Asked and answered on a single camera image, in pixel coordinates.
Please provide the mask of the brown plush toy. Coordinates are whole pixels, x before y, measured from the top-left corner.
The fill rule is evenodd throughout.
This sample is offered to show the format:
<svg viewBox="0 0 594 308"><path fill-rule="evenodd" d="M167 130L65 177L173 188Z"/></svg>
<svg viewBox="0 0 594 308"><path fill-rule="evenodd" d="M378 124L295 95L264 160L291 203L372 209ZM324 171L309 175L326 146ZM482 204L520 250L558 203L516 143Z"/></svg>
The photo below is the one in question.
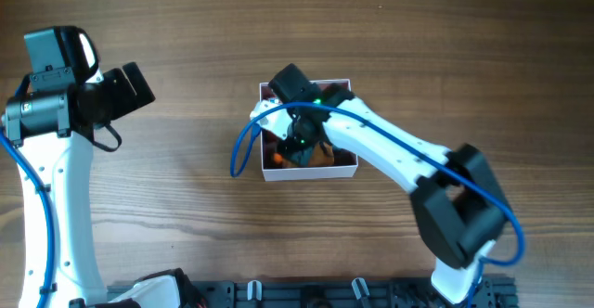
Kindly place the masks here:
<svg viewBox="0 0 594 308"><path fill-rule="evenodd" d="M313 148L303 151L296 160L291 160L277 152L272 155L271 160L283 169L330 167L335 161L332 146L325 142L320 142Z"/></svg>

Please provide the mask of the red toy fire truck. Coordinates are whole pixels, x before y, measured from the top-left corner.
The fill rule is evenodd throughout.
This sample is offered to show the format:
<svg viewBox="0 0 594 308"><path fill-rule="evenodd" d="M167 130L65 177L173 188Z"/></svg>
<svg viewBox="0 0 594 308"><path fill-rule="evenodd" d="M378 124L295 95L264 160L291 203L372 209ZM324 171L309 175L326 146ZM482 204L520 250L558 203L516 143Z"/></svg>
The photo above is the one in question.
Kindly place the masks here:
<svg viewBox="0 0 594 308"><path fill-rule="evenodd" d="M266 100L269 101L270 103L273 103L273 104L276 104L276 105L281 105L282 104L282 102L280 101L280 99L277 98L277 97L275 97L275 96L268 97Z"/></svg>

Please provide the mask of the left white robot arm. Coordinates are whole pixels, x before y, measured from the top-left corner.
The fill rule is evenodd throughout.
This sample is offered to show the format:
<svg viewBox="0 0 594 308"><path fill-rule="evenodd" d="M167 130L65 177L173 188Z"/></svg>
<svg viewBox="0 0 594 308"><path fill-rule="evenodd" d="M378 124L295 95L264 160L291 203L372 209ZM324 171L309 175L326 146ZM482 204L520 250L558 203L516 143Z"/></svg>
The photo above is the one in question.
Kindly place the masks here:
<svg viewBox="0 0 594 308"><path fill-rule="evenodd" d="M154 101L134 63L101 72L29 74L6 104L1 143L19 167L24 200L21 307L188 307L200 294L181 269L138 279L110 299L98 271L89 182L97 127Z"/></svg>

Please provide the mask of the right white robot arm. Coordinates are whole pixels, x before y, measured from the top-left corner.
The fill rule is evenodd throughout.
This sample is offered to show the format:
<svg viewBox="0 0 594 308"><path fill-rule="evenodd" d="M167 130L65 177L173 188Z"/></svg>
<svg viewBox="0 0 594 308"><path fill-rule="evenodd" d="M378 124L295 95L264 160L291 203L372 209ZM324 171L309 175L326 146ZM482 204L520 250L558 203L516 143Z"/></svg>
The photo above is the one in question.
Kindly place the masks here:
<svg viewBox="0 0 594 308"><path fill-rule="evenodd" d="M420 236L436 258L431 284L449 303L472 305L488 254L517 223L484 155L435 145L384 120L349 89L272 83L282 103L275 132L289 153L319 143L356 154L410 197Z"/></svg>

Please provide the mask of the white box with brown interior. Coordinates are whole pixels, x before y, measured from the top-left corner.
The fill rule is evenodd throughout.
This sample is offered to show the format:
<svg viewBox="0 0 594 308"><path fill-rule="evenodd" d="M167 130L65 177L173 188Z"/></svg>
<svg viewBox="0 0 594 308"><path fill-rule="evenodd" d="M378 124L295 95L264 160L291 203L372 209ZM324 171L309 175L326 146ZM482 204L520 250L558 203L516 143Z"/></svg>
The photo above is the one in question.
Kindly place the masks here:
<svg viewBox="0 0 594 308"><path fill-rule="evenodd" d="M348 151L333 149L334 162L331 166L283 168L280 162L273 159L278 138L263 130L259 141L260 160L266 182L294 181L325 178L351 178L354 176L359 160Z"/></svg>

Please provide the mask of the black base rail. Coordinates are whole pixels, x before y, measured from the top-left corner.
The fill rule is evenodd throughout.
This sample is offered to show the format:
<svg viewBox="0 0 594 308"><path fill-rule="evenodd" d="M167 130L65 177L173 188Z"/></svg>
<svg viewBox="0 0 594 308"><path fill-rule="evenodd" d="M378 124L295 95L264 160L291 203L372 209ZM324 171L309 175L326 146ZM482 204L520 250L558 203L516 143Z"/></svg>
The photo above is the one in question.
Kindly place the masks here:
<svg viewBox="0 0 594 308"><path fill-rule="evenodd" d="M234 283L231 281L193 282L204 297L202 303L184 307L468 307L449 303L438 294L429 278L365 280L367 289L355 289L355 281ZM471 307L519 308L515 279L483 276L474 291Z"/></svg>

